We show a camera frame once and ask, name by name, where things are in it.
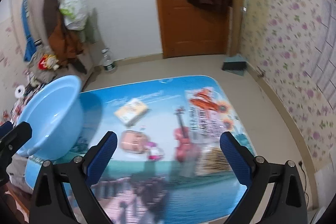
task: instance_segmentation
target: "beige floor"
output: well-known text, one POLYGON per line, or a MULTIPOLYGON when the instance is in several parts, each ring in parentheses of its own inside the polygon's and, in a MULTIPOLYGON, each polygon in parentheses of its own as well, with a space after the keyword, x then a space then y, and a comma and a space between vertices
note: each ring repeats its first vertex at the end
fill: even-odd
MULTIPOLYGON (((242 77, 222 71, 223 58, 222 55, 190 56, 120 66, 113 74, 93 75, 85 90, 174 76, 210 76, 218 81, 234 106, 257 154, 268 162, 283 164, 293 160, 297 165, 301 160, 299 150, 275 106, 247 72, 242 77)), ((299 173, 304 185, 301 170, 299 173)), ((269 185, 252 223, 260 220, 271 191, 269 185)), ((310 196, 309 182, 307 192, 310 196)))

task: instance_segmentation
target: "metal screw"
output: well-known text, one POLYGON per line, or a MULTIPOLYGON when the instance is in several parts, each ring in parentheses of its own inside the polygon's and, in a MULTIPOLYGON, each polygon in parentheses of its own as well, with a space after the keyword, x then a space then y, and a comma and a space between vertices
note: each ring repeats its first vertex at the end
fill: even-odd
POLYGON ((46 160, 45 162, 43 162, 43 166, 47 167, 50 165, 50 160, 46 160))
POLYGON ((295 166, 295 162, 293 162, 292 160, 289 160, 287 163, 288 163, 288 165, 290 167, 294 167, 295 166))
POLYGON ((74 157, 74 158, 73 158, 73 161, 74 161, 75 163, 79 163, 79 162, 82 161, 82 159, 83 159, 83 157, 81 157, 81 156, 77 156, 77 157, 74 157))
POLYGON ((262 156, 256 156, 255 160, 260 164, 263 164, 265 162, 265 159, 262 156))

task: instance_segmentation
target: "brown door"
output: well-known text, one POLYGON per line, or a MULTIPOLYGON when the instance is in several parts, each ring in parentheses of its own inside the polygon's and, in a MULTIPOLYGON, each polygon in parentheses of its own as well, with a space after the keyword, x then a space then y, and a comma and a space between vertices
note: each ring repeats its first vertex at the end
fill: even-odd
POLYGON ((226 53, 228 13, 220 15, 187 0, 157 0, 164 57, 226 53))

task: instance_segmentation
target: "blue basin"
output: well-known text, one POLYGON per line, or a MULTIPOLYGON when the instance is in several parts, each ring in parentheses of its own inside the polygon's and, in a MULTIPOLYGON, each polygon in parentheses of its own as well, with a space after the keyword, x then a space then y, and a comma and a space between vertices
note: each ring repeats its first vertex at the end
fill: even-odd
POLYGON ((17 151, 20 156, 56 160, 73 147, 83 127, 80 89, 77 76, 64 76, 31 99, 18 119, 18 124, 28 122, 33 130, 31 139, 17 151))

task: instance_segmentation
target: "clear water bottle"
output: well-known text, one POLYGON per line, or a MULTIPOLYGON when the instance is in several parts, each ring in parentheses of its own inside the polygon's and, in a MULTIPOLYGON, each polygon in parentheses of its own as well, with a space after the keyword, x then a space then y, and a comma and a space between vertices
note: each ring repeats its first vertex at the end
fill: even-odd
POLYGON ((114 72, 116 68, 116 63, 112 60, 112 54, 110 52, 109 48, 105 48, 101 50, 101 53, 103 54, 104 58, 102 61, 102 66, 104 68, 105 72, 114 72))

